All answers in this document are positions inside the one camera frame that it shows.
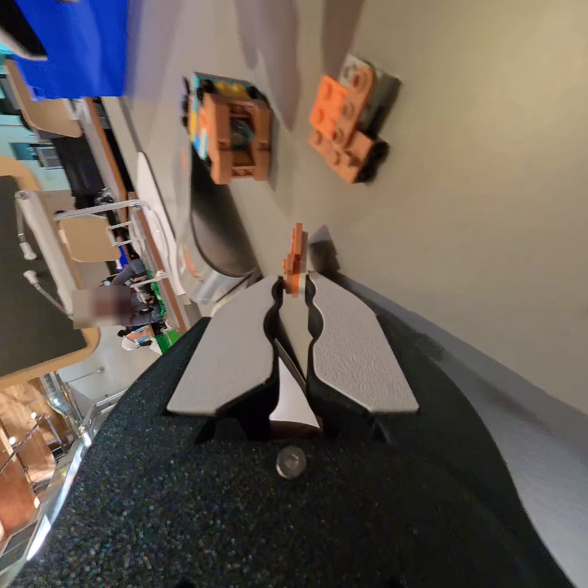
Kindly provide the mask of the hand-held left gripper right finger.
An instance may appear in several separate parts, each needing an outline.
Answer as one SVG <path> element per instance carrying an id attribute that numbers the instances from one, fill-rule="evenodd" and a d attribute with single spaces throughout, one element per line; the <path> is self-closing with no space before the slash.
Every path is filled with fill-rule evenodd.
<path id="1" fill-rule="evenodd" d="M 317 272 L 309 273 L 307 285 L 319 319 L 311 351 L 318 380 L 373 415 L 416 413 L 419 404 L 377 315 Z"/>

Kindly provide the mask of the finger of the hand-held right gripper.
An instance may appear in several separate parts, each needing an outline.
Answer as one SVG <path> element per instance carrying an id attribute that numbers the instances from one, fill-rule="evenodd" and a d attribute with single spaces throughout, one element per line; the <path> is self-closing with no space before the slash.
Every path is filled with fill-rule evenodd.
<path id="1" fill-rule="evenodd" d="M 15 1 L 1 1 L 1 44 L 30 61 L 46 61 L 47 52 Z"/>

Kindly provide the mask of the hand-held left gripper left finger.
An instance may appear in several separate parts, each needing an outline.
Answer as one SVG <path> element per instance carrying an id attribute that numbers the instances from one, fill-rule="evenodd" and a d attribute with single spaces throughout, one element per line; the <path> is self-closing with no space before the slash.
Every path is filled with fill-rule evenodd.
<path id="1" fill-rule="evenodd" d="M 281 305 L 279 276 L 239 291 L 211 317 L 166 409 L 178 415 L 216 416 L 276 375 L 268 334 Z"/>

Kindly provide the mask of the small brick plate stack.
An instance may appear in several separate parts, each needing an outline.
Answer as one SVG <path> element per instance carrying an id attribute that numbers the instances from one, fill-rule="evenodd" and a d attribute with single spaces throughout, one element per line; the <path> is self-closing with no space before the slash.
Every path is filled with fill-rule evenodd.
<path id="1" fill-rule="evenodd" d="M 307 239 L 303 224 L 297 222 L 291 231 L 289 250 L 282 262 L 284 291 L 294 299 L 305 296 Z"/>

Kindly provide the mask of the small brown brick assembly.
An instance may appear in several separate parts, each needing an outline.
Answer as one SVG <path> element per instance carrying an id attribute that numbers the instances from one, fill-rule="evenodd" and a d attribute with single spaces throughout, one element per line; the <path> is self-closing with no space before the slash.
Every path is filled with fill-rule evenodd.
<path id="1" fill-rule="evenodd" d="M 401 80 L 356 55 L 338 78 L 322 76 L 309 115 L 309 144 L 349 185 L 369 185 L 386 160 L 380 132 L 401 90 Z"/>

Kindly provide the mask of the large blue plastic bin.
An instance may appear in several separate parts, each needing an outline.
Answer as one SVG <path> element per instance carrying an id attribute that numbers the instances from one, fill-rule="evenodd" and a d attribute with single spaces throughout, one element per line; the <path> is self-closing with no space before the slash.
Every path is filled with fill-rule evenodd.
<path id="1" fill-rule="evenodd" d="M 34 100 L 121 97 L 128 1 L 16 1 L 46 59 L 15 57 Z"/>

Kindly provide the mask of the grey building instruction booklet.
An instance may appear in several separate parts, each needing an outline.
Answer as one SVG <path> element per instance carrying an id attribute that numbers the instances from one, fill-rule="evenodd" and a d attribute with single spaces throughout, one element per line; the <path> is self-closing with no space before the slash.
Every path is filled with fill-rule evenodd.
<path id="1" fill-rule="evenodd" d="M 187 163 L 189 198 L 176 235 L 179 282 L 192 302 L 213 306 L 261 273 L 229 187 L 212 180 L 192 145 Z"/>

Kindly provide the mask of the white tablet stand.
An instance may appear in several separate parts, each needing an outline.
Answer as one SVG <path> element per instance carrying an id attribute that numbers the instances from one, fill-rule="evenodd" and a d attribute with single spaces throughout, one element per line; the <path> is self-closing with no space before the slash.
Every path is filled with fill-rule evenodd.
<path id="1" fill-rule="evenodd" d="M 177 329 L 186 329 L 190 305 L 179 281 L 176 239 L 149 163 L 138 153 L 135 192 L 125 201 L 82 210 L 53 212 L 49 194 L 20 190 L 14 194 L 17 218 L 38 244 L 33 249 L 21 236 L 26 258 L 38 251 L 55 281 L 59 306 L 72 312 L 72 293 L 83 288 L 77 266 L 82 263 L 115 261 L 119 248 L 132 245 L 153 273 Z"/>

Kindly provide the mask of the black panel with wooden rim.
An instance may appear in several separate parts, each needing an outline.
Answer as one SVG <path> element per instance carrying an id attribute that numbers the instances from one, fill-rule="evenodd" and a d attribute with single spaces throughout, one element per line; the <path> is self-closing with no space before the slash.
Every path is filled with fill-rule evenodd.
<path id="1" fill-rule="evenodd" d="M 58 237 L 48 193 L 29 167 L 1 156 L 1 387 L 89 358 L 96 327 L 74 329 L 71 294 L 82 284 Z"/>

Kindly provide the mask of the multicoloured brick model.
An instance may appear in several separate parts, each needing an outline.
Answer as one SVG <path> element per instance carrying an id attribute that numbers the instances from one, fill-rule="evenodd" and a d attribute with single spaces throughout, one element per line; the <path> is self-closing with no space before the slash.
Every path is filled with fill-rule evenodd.
<path id="1" fill-rule="evenodd" d="M 182 82 L 181 123 L 212 181 L 266 181 L 273 121 L 267 97 L 253 83 L 232 77 L 194 72 Z"/>

